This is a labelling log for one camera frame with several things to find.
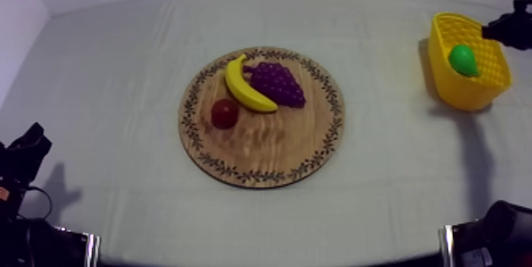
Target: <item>cherry tomato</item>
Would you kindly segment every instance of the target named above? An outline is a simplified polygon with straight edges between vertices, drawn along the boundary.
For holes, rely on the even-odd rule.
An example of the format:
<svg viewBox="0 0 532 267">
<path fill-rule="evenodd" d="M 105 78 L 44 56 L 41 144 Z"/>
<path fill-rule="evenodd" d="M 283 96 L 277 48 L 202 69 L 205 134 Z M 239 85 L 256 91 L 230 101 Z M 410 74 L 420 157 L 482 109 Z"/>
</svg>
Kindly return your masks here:
<svg viewBox="0 0 532 267">
<path fill-rule="evenodd" d="M 211 121 L 216 128 L 232 128 L 238 121 L 238 105 L 227 98 L 216 101 L 212 105 Z"/>
</svg>

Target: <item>white table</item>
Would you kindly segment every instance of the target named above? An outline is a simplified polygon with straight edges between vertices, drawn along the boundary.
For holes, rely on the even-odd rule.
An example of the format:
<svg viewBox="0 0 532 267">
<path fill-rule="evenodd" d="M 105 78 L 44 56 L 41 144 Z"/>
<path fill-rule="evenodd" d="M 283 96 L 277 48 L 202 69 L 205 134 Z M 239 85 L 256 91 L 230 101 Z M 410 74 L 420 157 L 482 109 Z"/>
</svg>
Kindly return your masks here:
<svg viewBox="0 0 532 267">
<path fill-rule="evenodd" d="M 456 0 L 139 0 L 55 17 L 0 111 L 0 138 L 44 126 L 54 146 L 34 184 L 54 198 L 50 221 L 101 235 L 106 257 L 342 266 L 426 254 L 438 249 L 438 227 L 482 216 L 495 200 L 532 206 L 532 54 L 507 50 L 515 83 L 490 110 L 449 110 L 424 77 L 422 40 L 439 11 L 486 23 L 504 10 Z M 204 65 L 263 45 L 327 68 L 346 125 L 313 176 L 249 191 L 192 163 L 177 108 Z M 46 204 L 28 195 L 24 207 L 39 214 Z"/>
</svg>

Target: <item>banana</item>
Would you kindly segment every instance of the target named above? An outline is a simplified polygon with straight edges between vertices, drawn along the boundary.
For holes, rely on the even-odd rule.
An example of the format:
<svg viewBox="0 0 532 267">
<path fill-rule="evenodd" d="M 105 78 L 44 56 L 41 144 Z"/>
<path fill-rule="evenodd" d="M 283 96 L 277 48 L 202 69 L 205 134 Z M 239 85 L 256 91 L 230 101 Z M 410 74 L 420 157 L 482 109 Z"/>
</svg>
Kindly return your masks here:
<svg viewBox="0 0 532 267">
<path fill-rule="evenodd" d="M 277 104 L 271 99 L 265 97 L 262 93 L 256 91 L 248 84 L 242 76 L 242 61 L 246 58 L 245 54 L 235 60 L 229 61 L 226 68 L 226 84 L 233 96 L 240 101 L 245 107 L 257 112 L 274 112 L 277 110 Z"/>
</svg>

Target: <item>plastic basket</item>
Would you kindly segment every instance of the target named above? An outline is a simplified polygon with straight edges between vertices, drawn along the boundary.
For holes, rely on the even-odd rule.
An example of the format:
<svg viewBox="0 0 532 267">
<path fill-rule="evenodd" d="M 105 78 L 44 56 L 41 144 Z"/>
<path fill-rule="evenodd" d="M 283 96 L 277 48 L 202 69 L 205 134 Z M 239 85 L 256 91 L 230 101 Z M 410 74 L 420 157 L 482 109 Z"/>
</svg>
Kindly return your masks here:
<svg viewBox="0 0 532 267">
<path fill-rule="evenodd" d="M 465 77 L 450 66 L 448 56 L 457 44 L 473 49 L 480 77 Z M 460 14 L 434 16 L 428 54 L 438 95 L 456 109 L 482 109 L 511 85 L 511 72 L 499 43 L 483 39 L 481 24 Z"/>
</svg>

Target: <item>purple grapes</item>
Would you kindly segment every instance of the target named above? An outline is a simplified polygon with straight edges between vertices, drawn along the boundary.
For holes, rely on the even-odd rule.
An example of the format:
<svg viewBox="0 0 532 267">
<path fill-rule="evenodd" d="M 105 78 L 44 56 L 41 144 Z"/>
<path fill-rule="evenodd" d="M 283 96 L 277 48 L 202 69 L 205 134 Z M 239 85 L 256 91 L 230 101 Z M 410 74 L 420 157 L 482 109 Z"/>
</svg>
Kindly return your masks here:
<svg viewBox="0 0 532 267">
<path fill-rule="evenodd" d="M 249 84 L 255 90 L 272 99 L 277 105 L 291 108 L 305 106 L 305 96 L 301 86 L 292 73 L 280 63 L 261 62 L 255 68 L 244 67 L 245 73 L 251 73 Z"/>
</svg>

